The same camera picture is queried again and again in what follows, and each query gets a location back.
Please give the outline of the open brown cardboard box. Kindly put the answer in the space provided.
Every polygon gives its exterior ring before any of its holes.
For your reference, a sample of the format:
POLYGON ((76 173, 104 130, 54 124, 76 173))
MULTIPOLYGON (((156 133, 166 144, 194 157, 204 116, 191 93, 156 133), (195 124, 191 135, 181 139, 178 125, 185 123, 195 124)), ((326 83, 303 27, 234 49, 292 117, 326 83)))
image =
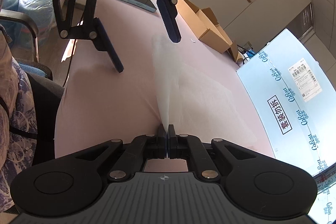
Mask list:
POLYGON ((236 63, 244 60, 238 45, 223 30, 210 7, 200 9, 189 0, 178 0, 176 7, 180 16, 203 44, 221 54, 228 51, 236 63))

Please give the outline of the blue tissue box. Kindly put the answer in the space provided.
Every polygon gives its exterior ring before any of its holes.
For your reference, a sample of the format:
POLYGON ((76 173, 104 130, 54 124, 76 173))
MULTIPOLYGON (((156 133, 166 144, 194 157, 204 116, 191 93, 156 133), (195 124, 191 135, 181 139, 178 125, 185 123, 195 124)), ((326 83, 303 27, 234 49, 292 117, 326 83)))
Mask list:
POLYGON ((246 58, 252 58, 254 55, 256 55, 256 53, 252 50, 252 49, 250 49, 250 50, 243 50, 244 51, 244 56, 246 57, 246 58))

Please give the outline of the black office chair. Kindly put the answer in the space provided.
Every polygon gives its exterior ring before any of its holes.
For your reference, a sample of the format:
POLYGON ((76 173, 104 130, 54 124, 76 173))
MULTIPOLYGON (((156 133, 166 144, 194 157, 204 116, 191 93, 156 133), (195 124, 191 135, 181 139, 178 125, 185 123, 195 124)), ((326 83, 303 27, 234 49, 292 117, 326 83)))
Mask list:
POLYGON ((32 60, 18 59, 19 65, 28 74, 33 88, 35 109, 37 110, 38 134, 37 152, 34 165, 55 159, 55 124, 64 88, 53 82, 51 70, 39 62, 38 27, 28 15, 11 10, 1 11, 1 20, 25 26, 32 36, 32 60))

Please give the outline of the large light blue box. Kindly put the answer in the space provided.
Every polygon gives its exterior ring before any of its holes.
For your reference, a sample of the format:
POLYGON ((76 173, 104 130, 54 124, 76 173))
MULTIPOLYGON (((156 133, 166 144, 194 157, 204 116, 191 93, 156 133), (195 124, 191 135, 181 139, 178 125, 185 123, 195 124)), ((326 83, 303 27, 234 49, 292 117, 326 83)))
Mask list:
POLYGON ((335 163, 335 90, 285 29, 237 70, 277 160, 312 176, 335 163))

